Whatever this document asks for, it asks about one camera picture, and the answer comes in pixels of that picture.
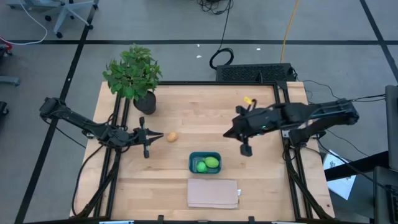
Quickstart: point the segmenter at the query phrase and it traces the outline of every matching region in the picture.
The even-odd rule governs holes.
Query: lime
[[[217,168],[220,163],[218,162],[218,159],[214,157],[207,157],[205,159],[205,164],[209,168]]]
[[[202,173],[207,172],[207,166],[206,166],[205,162],[203,162],[203,161],[198,162],[197,171],[202,172]]]

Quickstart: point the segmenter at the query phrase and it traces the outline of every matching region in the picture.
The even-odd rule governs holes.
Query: wooden table
[[[291,102],[307,102],[302,83],[288,83]],[[122,154],[112,219],[156,220],[294,220],[288,175],[282,160],[280,131],[250,139],[252,157],[240,155],[240,142],[223,137],[232,125],[235,106],[245,105],[245,96],[258,100],[258,107],[275,103],[271,86],[195,86],[160,85],[155,91],[157,110],[145,116],[146,127],[153,131],[177,132],[179,138],[169,143],[166,137],[151,145],[150,158],[142,155],[142,146],[134,146]],[[96,122],[106,121],[113,112],[116,96],[102,84],[95,111]],[[129,131],[139,126],[143,114],[130,106]],[[99,146],[89,140],[85,159]],[[316,141],[308,146],[318,150]],[[188,157],[194,151],[216,151],[223,164],[218,175],[192,174]],[[80,211],[98,188],[105,150],[102,149],[86,165],[76,195],[76,210]],[[302,160],[309,191],[334,216],[322,161],[319,154],[302,149]],[[242,190],[239,208],[189,208],[187,179],[234,179]],[[305,216],[302,195],[297,188],[302,217]],[[108,193],[104,194],[101,214],[104,214]]]

